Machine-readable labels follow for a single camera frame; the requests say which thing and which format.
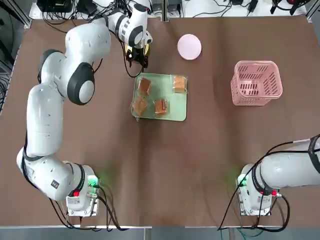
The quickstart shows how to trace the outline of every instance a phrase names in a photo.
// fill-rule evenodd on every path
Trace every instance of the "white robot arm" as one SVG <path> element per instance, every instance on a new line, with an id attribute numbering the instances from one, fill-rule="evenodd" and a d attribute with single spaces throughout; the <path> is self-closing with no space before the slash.
<path id="1" fill-rule="evenodd" d="M 135 6 L 135 9 L 142 9 L 138 4 Z M 144 42 L 148 15 L 140 13 L 132 13 L 133 24 L 118 24 L 119 19 L 113 22 L 117 19 L 114 15 L 118 16 L 113 14 L 68 31 L 65 54 L 54 49 L 43 53 L 38 69 L 40 83 L 29 93 L 25 146 L 19 151 L 16 162 L 24 177 L 50 199 L 66 199 L 70 216 L 97 214 L 98 201 L 89 195 L 96 192 L 98 178 L 91 167 L 62 162 L 55 156 L 62 144 L 64 101 L 68 99 L 74 104 L 85 105 L 93 97 L 92 64 L 110 51 L 108 26 L 114 25 L 113 30 L 117 33 L 126 32 L 125 42 L 131 43 L 133 36 L 134 45 Z"/>
<path id="2" fill-rule="evenodd" d="M 237 178 L 238 184 L 242 182 L 238 190 L 241 215 L 269 214 L 272 196 L 278 195 L 276 190 L 320 185 L 320 151 L 317 151 L 320 149 L 320 140 L 318 139 L 319 135 L 294 141 L 292 143 L 298 144 L 297 146 L 284 150 L 289 152 L 271 154 L 264 157 L 259 164 L 244 166 Z"/>

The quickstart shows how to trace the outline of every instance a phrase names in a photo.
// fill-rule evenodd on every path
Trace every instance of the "pink basket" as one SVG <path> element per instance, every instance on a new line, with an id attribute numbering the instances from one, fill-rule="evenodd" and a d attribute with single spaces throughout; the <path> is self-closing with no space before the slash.
<path id="1" fill-rule="evenodd" d="M 232 101 L 237 106 L 264 106 L 282 94 L 278 66 L 273 61 L 239 61 L 231 81 Z"/>

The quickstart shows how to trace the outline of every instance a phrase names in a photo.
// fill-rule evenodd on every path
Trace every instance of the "cable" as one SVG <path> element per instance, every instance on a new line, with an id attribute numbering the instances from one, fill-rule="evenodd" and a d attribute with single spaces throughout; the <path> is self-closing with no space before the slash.
<path id="1" fill-rule="evenodd" d="M 57 30 L 57 31 L 59 31 L 59 32 L 61 32 L 61 33 L 67 34 L 66 31 L 62 31 L 62 30 L 60 30 L 59 28 L 56 28 L 55 26 L 52 26 L 51 23 L 45 18 L 44 12 L 42 12 L 42 18 L 43 18 L 44 22 L 45 22 L 47 25 L 49 25 L 50 27 L 52 27 L 53 29 L 55 29 L 55 30 Z"/>
<path id="2" fill-rule="evenodd" d="M 247 240 L 246 236 L 244 235 L 244 233 L 242 231 L 240 231 L 238 228 L 237 230 L 239 231 L 239 233 L 241 234 L 241 236 L 243 237 L 244 240 Z"/>
<path id="3" fill-rule="evenodd" d="M 229 3 L 228 5 L 220 5 L 216 0 L 213 0 L 219 7 L 229 7 Z"/>
<path id="4" fill-rule="evenodd" d="M 262 197 L 261 197 L 261 202 L 260 202 L 260 208 L 259 208 L 259 214 L 258 214 L 258 217 L 256 218 L 255 228 L 259 225 L 260 214 L 261 214 L 261 207 L 262 207 L 262 201 L 263 201 L 263 199 L 264 199 L 265 191 L 266 191 L 266 186 L 264 186 L 264 189 L 263 189 L 263 192 L 262 192 Z"/>
<path id="5" fill-rule="evenodd" d="M 219 14 L 219 13 L 222 13 L 224 10 L 226 10 L 227 7 L 228 7 L 228 5 L 225 7 L 225 9 L 223 9 L 223 10 L 221 10 L 221 11 L 217 11 L 217 12 L 201 12 L 201 13 L 198 13 L 198 14 L 194 15 L 193 18 L 195 18 L 195 17 L 197 17 L 197 16 L 199 16 L 199 15 L 202 15 L 202 14 L 209 14 L 209 15 L 211 15 L 211 14 Z"/>
<path id="6" fill-rule="evenodd" d="M 118 229 L 119 231 L 126 231 L 128 230 L 128 228 L 121 228 L 118 224 L 118 222 L 115 220 L 114 215 L 112 214 L 112 211 L 110 210 L 110 207 L 108 206 L 107 202 L 100 196 L 98 196 L 98 199 L 105 205 L 106 210 L 109 212 L 110 217 L 113 221 L 113 224 L 115 225 L 116 229 Z"/>
<path id="7" fill-rule="evenodd" d="M 272 150 L 274 150 L 274 149 L 276 149 L 276 148 L 278 148 L 278 147 L 281 147 L 281 146 L 284 146 L 284 145 L 288 145 L 288 144 L 293 144 L 293 143 L 294 143 L 294 141 L 287 141 L 287 142 L 280 143 L 280 144 L 278 144 L 278 145 L 276 145 L 276 146 L 273 146 L 272 148 L 270 148 L 270 149 L 267 151 L 267 153 L 266 153 L 264 156 L 262 156 L 258 161 L 255 162 L 255 164 L 253 164 L 253 166 L 252 166 L 252 167 L 249 169 L 249 171 L 245 174 L 245 176 L 244 176 L 243 179 L 239 182 L 239 184 L 237 185 L 235 191 L 233 192 L 233 194 L 232 194 L 232 196 L 231 196 L 231 199 L 230 199 L 230 201 L 229 201 L 229 203 L 228 203 L 228 206 L 227 206 L 227 208 L 226 208 L 226 210 L 225 210 L 225 213 L 224 213 L 223 219 L 222 219 L 222 221 L 221 221 L 221 224 L 220 224 L 219 228 L 217 229 L 218 231 L 222 229 L 222 225 L 223 225 L 223 223 L 224 223 L 224 221 L 225 221 L 225 219 L 226 219 L 227 212 L 228 212 L 228 210 L 229 210 L 229 208 L 230 208 L 230 205 L 231 205 L 231 203 L 232 203 L 232 200 L 234 199 L 234 197 L 235 197 L 235 195 L 236 195 L 236 193 L 237 193 L 240 185 L 243 183 L 243 181 L 246 179 L 246 177 L 249 175 L 249 173 L 254 169 L 254 167 L 255 167 L 256 165 L 258 165 L 265 157 L 267 157 L 267 156 L 269 156 L 269 155 L 273 155 L 273 154 L 278 154 L 278 153 L 308 153 L 308 151 L 306 151 L 306 150 L 283 150 L 283 151 L 273 151 L 273 152 L 271 152 Z"/>
<path id="8" fill-rule="evenodd" d="M 105 203 L 107 203 L 107 195 L 106 195 L 105 190 L 101 186 L 99 186 L 98 188 L 102 191 L 104 199 L 105 199 Z M 110 222 L 111 222 L 111 217 L 110 217 L 110 220 L 108 221 L 108 211 L 106 211 L 106 231 L 107 232 L 112 231 L 112 228 L 109 229 Z"/>
<path id="9" fill-rule="evenodd" d="M 232 8 L 232 2 L 230 1 L 230 7 L 228 8 L 228 10 L 226 10 L 224 13 L 222 13 L 222 15 L 220 17 L 223 17 L 225 15 L 226 12 L 228 12 L 231 8 Z"/>
<path id="10" fill-rule="evenodd" d="M 287 209 L 286 219 L 285 219 L 285 222 L 284 222 L 283 226 L 278 228 L 278 229 L 269 229 L 269 228 L 257 226 L 256 229 L 260 229 L 260 230 L 263 230 L 263 231 L 266 231 L 266 232 L 270 232 L 270 233 L 278 233 L 278 232 L 281 232 L 284 229 L 286 229 L 286 227 L 288 226 L 288 223 L 289 223 L 289 219 L 290 219 L 290 204 L 289 204 L 287 198 L 284 195 L 282 195 L 281 198 L 285 201 L 286 209 Z"/>
<path id="11" fill-rule="evenodd" d="M 62 221 L 60 215 L 57 213 L 57 209 L 56 209 L 56 207 L 54 206 L 53 201 L 52 201 L 50 198 L 48 198 L 48 199 L 50 200 L 51 205 L 52 205 L 55 213 L 57 214 L 58 218 L 60 219 L 60 221 Z M 63 221 L 62 221 L 62 224 L 63 224 L 64 226 L 66 226 L 68 229 L 93 230 L 93 231 L 96 231 L 96 232 L 98 232 L 98 231 L 100 231 L 100 230 L 102 229 L 102 228 L 96 228 L 96 227 L 76 227 L 76 226 L 72 225 L 72 224 L 66 219 L 66 217 L 64 216 L 64 213 L 63 213 L 63 211 L 61 210 L 61 207 L 60 207 L 59 203 L 58 203 L 57 201 L 55 201 L 55 203 L 57 204 L 57 206 L 58 206 L 58 208 L 59 208 L 59 210 L 60 210 L 60 213 L 61 213 L 62 217 L 64 218 L 64 220 L 66 221 L 66 223 L 67 223 L 68 225 L 64 224 Z"/>
<path id="12" fill-rule="evenodd" d="M 243 6 L 242 4 L 241 4 L 240 6 L 241 6 L 241 7 L 246 8 L 246 7 L 248 7 L 248 6 L 249 6 L 249 4 L 250 4 L 250 2 L 249 2 L 249 3 L 247 3 L 247 4 L 246 4 L 246 5 L 244 5 L 244 6 Z"/>
<path id="13" fill-rule="evenodd" d="M 272 211 L 272 209 L 274 208 L 274 206 L 275 206 L 275 204 L 276 204 L 277 200 L 278 200 L 278 198 L 276 197 L 276 198 L 275 198 L 275 200 L 273 201 L 273 203 L 272 203 L 271 207 L 270 207 L 270 210 L 266 213 L 266 216 L 268 216 L 268 214 L 270 214 L 270 213 L 271 213 L 271 211 Z"/>
<path id="14" fill-rule="evenodd" d="M 244 233 L 241 230 L 241 228 L 236 228 L 236 229 L 239 231 L 239 233 L 241 233 L 241 235 L 243 236 L 244 239 L 246 239 L 246 238 L 256 238 L 256 237 L 260 236 L 264 232 L 263 230 L 261 230 L 259 233 L 255 234 L 255 235 L 247 235 L 246 233 Z"/>
<path id="15" fill-rule="evenodd" d="M 111 30 L 109 30 L 109 31 L 115 36 L 116 39 L 118 39 L 118 41 L 119 41 L 119 43 L 120 43 L 120 45 L 121 45 L 122 53 L 123 53 L 124 66 L 125 66 L 126 73 L 127 73 L 131 78 L 136 78 L 136 77 L 138 77 L 138 76 L 144 71 L 144 66 L 143 66 L 143 65 L 141 66 L 141 70 L 140 70 L 139 73 L 137 73 L 135 76 L 132 76 L 132 75 L 129 73 L 129 71 L 128 71 L 128 67 L 127 67 L 127 63 L 126 63 L 126 49 L 125 49 L 125 44 L 116 36 L 116 34 L 115 34 L 113 31 L 111 31 Z"/>
<path id="16" fill-rule="evenodd" d="M 99 70 L 99 68 L 100 68 L 100 66 L 101 66 L 101 64 L 102 64 L 102 60 L 103 60 L 103 58 L 101 58 L 98 67 L 93 71 L 94 74 Z"/>

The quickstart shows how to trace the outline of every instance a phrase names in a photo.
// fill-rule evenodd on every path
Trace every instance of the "food item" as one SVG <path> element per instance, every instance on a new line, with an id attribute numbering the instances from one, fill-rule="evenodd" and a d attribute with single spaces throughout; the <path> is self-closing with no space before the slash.
<path id="1" fill-rule="evenodd" d="M 139 93 L 147 97 L 150 94 L 150 88 L 151 88 L 151 81 L 143 77 L 139 83 Z"/>
<path id="2" fill-rule="evenodd" d="M 134 109 L 134 111 L 136 112 L 136 114 L 137 114 L 138 116 L 141 116 L 141 115 L 144 113 L 144 111 L 146 110 L 146 108 L 147 108 L 147 102 L 146 102 L 146 100 L 144 100 L 143 97 L 138 96 L 138 97 L 135 99 L 134 103 L 133 103 L 133 109 Z"/>
<path id="3" fill-rule="evenodd" d="M 173 82 L 173 91 L 175 93 L 186 92 L 186 78 L 184 76 L 175 76 Z"/>
<path id="4" fill-rule="evenodd" d="M 155 101 L 155 114 L 159 116 L 163 116 L 167 114 L 167 102 L 165 99 L 160 99 Z"/>

